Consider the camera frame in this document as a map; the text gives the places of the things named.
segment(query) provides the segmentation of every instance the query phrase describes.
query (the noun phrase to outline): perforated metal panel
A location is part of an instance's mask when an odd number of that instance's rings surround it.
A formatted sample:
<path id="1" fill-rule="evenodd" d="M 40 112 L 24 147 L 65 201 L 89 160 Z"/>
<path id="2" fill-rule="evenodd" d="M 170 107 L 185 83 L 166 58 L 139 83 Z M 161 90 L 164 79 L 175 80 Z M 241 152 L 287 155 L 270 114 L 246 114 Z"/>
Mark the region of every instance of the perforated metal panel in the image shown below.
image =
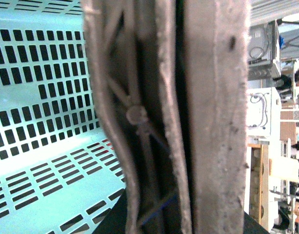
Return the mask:
<path id="1" fill-rule="evenodd" d="M 0 1 L 0 233 L 91 233 L 125 187 L 84 43 L 79 1 Z"/>

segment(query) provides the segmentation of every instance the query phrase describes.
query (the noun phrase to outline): white appliance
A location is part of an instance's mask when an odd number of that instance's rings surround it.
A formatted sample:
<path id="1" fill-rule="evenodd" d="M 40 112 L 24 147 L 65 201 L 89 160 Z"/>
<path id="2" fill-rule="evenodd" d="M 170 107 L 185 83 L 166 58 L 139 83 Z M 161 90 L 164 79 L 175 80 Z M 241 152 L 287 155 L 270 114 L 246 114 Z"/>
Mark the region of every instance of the white appliance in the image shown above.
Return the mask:
<path id="1" fill-rule="evenodd" d="M 276 88 L 248 89 L 247 106 L 248 135 L 279 140 L 281 101 Z"/>

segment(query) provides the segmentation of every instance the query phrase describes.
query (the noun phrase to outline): wire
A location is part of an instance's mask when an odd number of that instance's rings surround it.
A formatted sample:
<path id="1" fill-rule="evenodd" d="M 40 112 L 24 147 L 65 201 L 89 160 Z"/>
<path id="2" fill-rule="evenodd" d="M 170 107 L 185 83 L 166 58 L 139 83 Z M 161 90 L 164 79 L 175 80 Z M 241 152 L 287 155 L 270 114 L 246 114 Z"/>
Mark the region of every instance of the wire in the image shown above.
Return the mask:
<path id="1" fill-rule="evenodd" d="M 266 113 L 266 109 L 267 109 L 267 100 L 266 100 L 266 97 L 265 97 L 266 94 L 263 94 L 263 93 L 251 94 L 250 102 L 253 103 L 253 104 L 256 104 L 256 103 L 261 101 L 262 102 L 263 112 L 262 112 L 261 122 L 258 125 L 254 124 L 254 125 L 247 126 L 249 129 L 255 129 L 255 128 L 260 128 L 260 127 L 264 128 L 268 123 L 268 116 L 267 116 L 267 113 Z M 258 97 L 259 97 L 259 99 L 257 101 L 253 101 L 253 98 L 258 98 Z"/>

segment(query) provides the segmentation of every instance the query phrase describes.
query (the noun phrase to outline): cable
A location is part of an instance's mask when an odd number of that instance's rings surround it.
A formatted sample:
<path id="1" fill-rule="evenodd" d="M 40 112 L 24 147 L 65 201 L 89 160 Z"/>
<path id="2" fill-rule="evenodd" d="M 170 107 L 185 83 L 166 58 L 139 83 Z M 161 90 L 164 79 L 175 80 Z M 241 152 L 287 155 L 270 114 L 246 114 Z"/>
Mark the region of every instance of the cable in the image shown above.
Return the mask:
<path id="1" fill-rule="evenodd" d="M 258 125 L 254 124 L 254 125 L 247 126 L 249 129 L 255 129 L 255 128 L 260 128 L 260 127 L 265 129 L 265 126 L 268 123 L 268 116 L 266 113 L 266 109 L 267 109 L 267 100 L 265 97 L 266 94 L 263 94 L 263 93 L 255 93 L 254 95 L 251 94 L 250 102 L 253 104 L 256 104 L 261 101 L 263 112 L 262 112 L 261 122 Z M 259 97 L 259 99 L 257 101 L 253 101 L 253 98 L 258 98 L 258 97 Z"/>

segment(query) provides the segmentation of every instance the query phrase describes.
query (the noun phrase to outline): black wire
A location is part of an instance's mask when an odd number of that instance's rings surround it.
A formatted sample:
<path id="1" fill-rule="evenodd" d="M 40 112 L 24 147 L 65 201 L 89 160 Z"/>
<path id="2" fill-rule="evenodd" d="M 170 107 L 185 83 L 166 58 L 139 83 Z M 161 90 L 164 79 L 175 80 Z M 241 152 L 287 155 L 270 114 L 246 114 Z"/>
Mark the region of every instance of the black wire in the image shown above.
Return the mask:
<path id="1" fill-rule="evenodd" d="M 259 96 L 260 98 L 259 98 L 257 101 L 253 101 L 253 98 L 256 97 L 256 96 Z M 267 117 L 267 114 L 266 114 L 267 100 L 266 100 L 265 94 L 263 94 L 263 93 L 255 93 L 255 94 L 252 95 L 251 98 L 250 98 L 250 102 L 253 103 L 253 104 L 258 103 L 258 102 L 261 101 L 263 98 L 264 98 L 264 101 L 265 101 L 264 114 L 262 114 L 262 119 L 261 119 L 260 124 L 257 125 L 257 127 L 262 127 L 262 128 L 264 128 L 264 127 L 267 125 L 267 123 L 268 123 L 268 117 Z M 266 122 L 265 122 L 264 125 L 262 125 L 262 123 L 263 123 L 263 115 L 265 115 L 265 118 L 266 118 Z"/>

